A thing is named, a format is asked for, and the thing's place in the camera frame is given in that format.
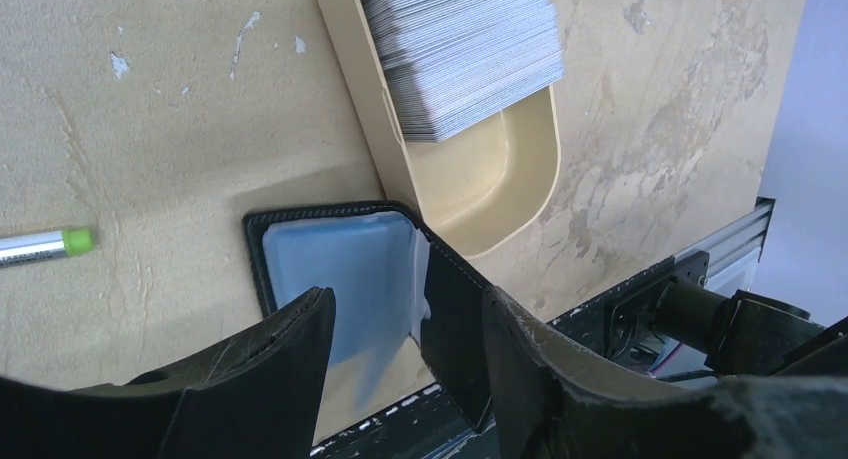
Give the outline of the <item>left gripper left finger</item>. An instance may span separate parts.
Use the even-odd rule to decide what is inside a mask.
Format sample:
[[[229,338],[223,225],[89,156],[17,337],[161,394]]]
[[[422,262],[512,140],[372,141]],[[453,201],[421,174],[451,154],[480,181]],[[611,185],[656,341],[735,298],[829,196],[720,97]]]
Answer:
[[[1,382],[5,458],[306,458],[336,312],[312,288],[263,321],[123,385]]]

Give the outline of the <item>black leather card holder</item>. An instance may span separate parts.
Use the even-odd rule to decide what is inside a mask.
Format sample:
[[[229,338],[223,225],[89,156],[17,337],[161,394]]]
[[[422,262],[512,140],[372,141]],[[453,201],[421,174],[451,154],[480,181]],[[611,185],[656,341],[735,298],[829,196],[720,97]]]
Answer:
[[[334,292],[317,440],[429,379],[471,427],[490,419],[487,280],[411,209],[364,201],[256,211],[242,228],[264,315],[313,287]]]

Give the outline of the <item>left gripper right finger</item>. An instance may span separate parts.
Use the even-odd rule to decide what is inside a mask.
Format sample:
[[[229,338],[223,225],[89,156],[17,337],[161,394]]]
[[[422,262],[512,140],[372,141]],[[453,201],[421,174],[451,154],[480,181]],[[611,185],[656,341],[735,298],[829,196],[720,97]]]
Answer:
[[[684,389],[619,366],[502,289],[482,306],[505,458],[843,458],[847,382],[731,377]]]

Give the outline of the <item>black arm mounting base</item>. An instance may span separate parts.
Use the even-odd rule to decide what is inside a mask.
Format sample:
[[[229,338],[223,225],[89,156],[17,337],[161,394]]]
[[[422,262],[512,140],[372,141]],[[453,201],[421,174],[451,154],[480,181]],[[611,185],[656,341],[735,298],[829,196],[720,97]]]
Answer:
[[[695,390],[742,376],[828,376],[847,382],[845,321],[822,327],[806,312],[770,298],[745,291],[731,297],[710,292],[702,284],[707,261],[707,254],[699,251],[678,263],[662,262],[563,316],[557,325],[547,325],[619,366],[620,354],[638,331],[675,339],[706,355],[704,374],[711,384]],[[652,379],[684,388],[680,373]],[[448,399],[441,387],[424,389],[362,426],[324,441],[312,454],[505,458],[492,400],[490,419],[480,428],[465,430],[448,410]]]

